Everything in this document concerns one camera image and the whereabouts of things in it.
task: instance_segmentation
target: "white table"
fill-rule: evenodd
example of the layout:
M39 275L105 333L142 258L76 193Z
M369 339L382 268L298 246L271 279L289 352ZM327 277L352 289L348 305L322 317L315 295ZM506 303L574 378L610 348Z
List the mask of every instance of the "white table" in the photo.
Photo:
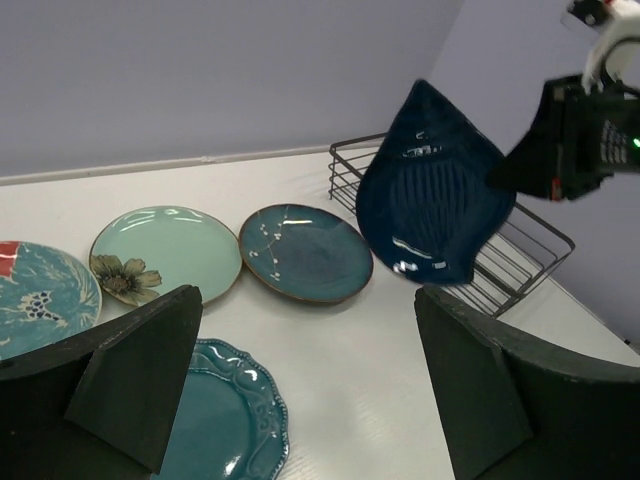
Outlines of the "white table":
M328 200L328 154L206 165L0 188L3 239L85 260L111 220L149 205L210 213L236 232L260 207ZM290 412L283 480L453 479L416 327L416 287L376 263L371 284L335 307L292 303L244 273L205 310L201 337L250 352L274 375ZM105 298L103 319L124 313ZM502 318L575 351L640 366L640 357L551 280Z

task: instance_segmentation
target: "blue speckled plate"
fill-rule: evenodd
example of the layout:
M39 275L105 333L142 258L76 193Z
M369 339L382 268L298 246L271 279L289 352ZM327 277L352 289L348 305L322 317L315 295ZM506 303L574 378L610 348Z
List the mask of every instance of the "blue speckled plate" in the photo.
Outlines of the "blue speckled plate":
M93 327L102 295L71 255L27 242L0 242L0 360Z
M289 455L287 408L265 368L220 340L198 340L160 475L273 480Z
M207 304L240 275L238 239L219 220L191 208L146 207L114 220L91 247L89 267L105 292L137 307L181 285Z
M515 193L485 184L503 158L442 94L416 82L356 196L374 254L420 284L470 283L478 252L515 205Z
M362 290L373 257L347 222L305 205L272 205L240 230L246 265L271 288L309 302L337 303Z

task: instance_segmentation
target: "teal embossed plate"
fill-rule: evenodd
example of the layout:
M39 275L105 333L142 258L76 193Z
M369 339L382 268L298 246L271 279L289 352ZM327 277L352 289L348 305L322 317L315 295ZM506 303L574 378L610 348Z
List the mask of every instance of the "teal embossed plate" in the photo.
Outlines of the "teal embossed plate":
M289 455L287 408L267 370L221 340L198 340L161 480L274 480Z
M181 285L206 304L229 290L242 269L238 239L219 220L190 208L147 207L108 225L89 265L102 288L137 307Z
M0 360L93 327L101 307L98 282L68 253L0 242Z

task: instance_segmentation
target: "wire dish rack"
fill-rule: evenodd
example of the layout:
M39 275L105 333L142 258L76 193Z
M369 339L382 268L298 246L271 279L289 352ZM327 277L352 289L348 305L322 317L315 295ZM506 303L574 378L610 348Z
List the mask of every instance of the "wire dish rack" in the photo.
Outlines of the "wire dish rack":
M355 214L356 192L385 134L331 145L329 196ZM575 243L516 203L500 231L482 248L471 284L445 290L498 317L520 302L573 252Z

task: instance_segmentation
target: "plate rim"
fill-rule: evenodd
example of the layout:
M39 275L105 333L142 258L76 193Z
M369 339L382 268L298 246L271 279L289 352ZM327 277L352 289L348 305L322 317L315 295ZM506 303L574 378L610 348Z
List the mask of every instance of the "plate rim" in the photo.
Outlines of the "plate rim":
M289 459L289 455L291 453L291 442L289 441L289 409L284 399L282 398L282 395L280 395L280 390L278 389L278 386L276 385L276 382L273 376L267 370L267 368L264 367L261 363L259 363L255 358L253 358L253 356L249 352L240 350L234 347L233 345L231 345L230 343L225 342L224 340L220 340L218 338L198 338L196 340L195 345L196 346L197 345L222 346L227 350L229 350L233 355L240 358L242 361L247 362L249 365L251 365L252 368L259 370L260 373L262 373L265 376L265 378L269 381L269 385L271 387L270 388L271 394L273 395L273 398L275 401L275 406L276 408L278 408L278 410L280 410L280 413L282 415L282 422L280 424L280 436L282 439L282 453L280 454L277 464L271 470L271 473L268 478L268 480L275 480L280 475L280 473L282 472L282 469L287 463L287 460ZM189 367L188 372L205 373L205 372L210 372L210 370L207 368Z
M362 245L367 249L367 252L369 253L369 274L367 276L367 280L365 282L363 282L363 284L360 286L360 288L358 288L357 290L355 290L354 292L340 297L340 298L336 298L336 299L329 299L329 300L322 300L322 299L312 299L312 298L304 298L304 297L300 297L297 295L294 295L290 292L287 292L281 288L276 287L275 285L269 283L266 279L264 279L262 277L262 275L259 275L251 266L251 264L249 263L249 260L247 258L247 255L245 255L245 253L243 252L242 249L242 234L245 231L245 228L247 226L247 224L249 223L249 220L253 219L256 215L258 215L260 212L262 212L263 210L267 210L270 208L275 208L275 207L302 207L302 208L308 208L311 210L318 210L330 217L336 218L338 220L340 220L342 223L344 223L345 225L347 225L348 228L350 228L356 235L357 237L360 239ZM312 304L321 304L321 305L337 305L340 304L346 300L349 300L350 298L355 297L356 295L358 295L360 292L362 292L367 285L369 285L369 283L371 282L371 279L373 278L373 271L375 268L375 263L373 260L373 252L371 251L371 247L369 247L369 244L367 243L367 241L365 240L365 238L362 236L362 234L353 226L351 225L349 222L347 222L346 220L344 220L343 218L340 218L338 215L331 213L323 208L319 208L319 207L314 207L312 205L304 205L302 203L274 203L271 205L266 205L262 208L259 208L258 210L254 211L251 215L249 215L244 222L242 222L242 226L240 227L240 232L238 233L238 247L240 248L240 256L242 257L242 262L244 263L244 265L246 265L247 269L249 269L249 271L258 279L260 280L260 282L262 282L264 285L266 285L267 287L269 287L270 289L288 297L288 298L292 298L294 300L299 300L299 301L303 301L303 302L307 302L307 303L312 303Z
M98 278L95 276L95 274L93 273L91 268L89 268L88 265L85 265L82 262L82 260L80 260L80 258L76 257L75 255L72 255L71 253L69 253L69 252L67 252L65 250L62 250L60 248L52 247L51 245L47 245L45 243L31 242L31 241L25 241L25 240L0 240L0 243L8 243L8 242L16 242L16 243L25 244L25 245L36 245L36 246L39 246L39 247L48 248L49 250L53 250L53 251L58 252L58 253L62 253L63 255L66 255L67 257L73 258L75 261L77 261L82 266L82 268L84 268L87 272L89 272L89 275L93 279L94 284L98 287L97 288L97 290L98 290L98 310L97 310L97 313L96 313L95 320L94 320L93 324L90 327L82 330L82 332L86 332L87 330L90 330L93 327L95 327L96 325L98 325L98 323L100 321L100 315L102 314L102 309L104 307L104 303L103 303L104 302L104 296L102 294L102 286L100 285L100 282L98 281ZM56 342L53 342L51 345L54 345L54 344L56 344L58 342L66 340L67 338L71 338L74 335L70 335L70 336L65 337L63 339L57 340ZM28 354L28 353L31 353L31 352L21 353L19 355L25 355L25 354ZM13 357L2 358L2 359L0 359L0 361L9 360L11 358L13 358Z
M165 205L165 204L148 205L146 207L135 208L135 209L130 210L128 212L125 212L125 213L123 213L121 215L118 215L116 218L114 218L109 223L107 223L107 225L105 227L103 227L102 230L100 230L100 232L93 239L93 242L91 243L91 248L89 248L89 257L87 259L87 261L89 262L89 265L91 265L91 257L93 256L93 249L96 246L96 242L102 236L102 234L105 233L107 231L107 229L109 229L109 227L111 227L115 222L117 222L118 220L120 220L124 216L130 215L132 213L135 213L135 212L138 212L140 210L147 209L147 208L177 208L177 209L182 209L182 210L191 210L193 212L196 212L196 213L198 213L200 215L203 215L205 217L208 217L208 218L214 220L215 222L219 223L222 227L224 227L233 236L233 238L236 240L236 245L238 246L238 252L240 253L240 268L238 268L238 273L236 273L236 276L233 279L233 282L231 282L231 284L229 285L229 288L227 288L224 292L216 295L215 297L210 298L210 299L208 299L206 301L203 301L202 302L202 306L203 307L209 306L210 304L212 304L216 300L220 299L221 297L223 297L224 295L226 295L229 291L231 291L233 289L233 287L238 283L238 280L240 279L240 275L242 274L242 265L244 264L244 261L242 259L242 252L240 251L240 240L239 240L238 235L236 235L235 232L233 230L231 230L231 228L229 228L226 223L222 222L220 219L214 217L213 215L209 215L208 213L205 213L205 212L203 212L201 210L197 210L195 208L183 207L183 206L180 206L180 205ZM87 268L93 274L93 270L91 270L91 267L89 266ZM97 277L96 277L96 281L98 282L98 285L100 286L100 290L103 290L102 284L100 283L100 281L98 280ZM104 290L104 291L106 292L107 295L109 295L110 298L115 299L116 301L118 301L122 305L126 305L127 307L138 308L138 307L142 306L142 305L132 305L130 303L124 302L124 301L120 300L119 298L115 297L114 295L112 295L111 293L109 293L107 290Z

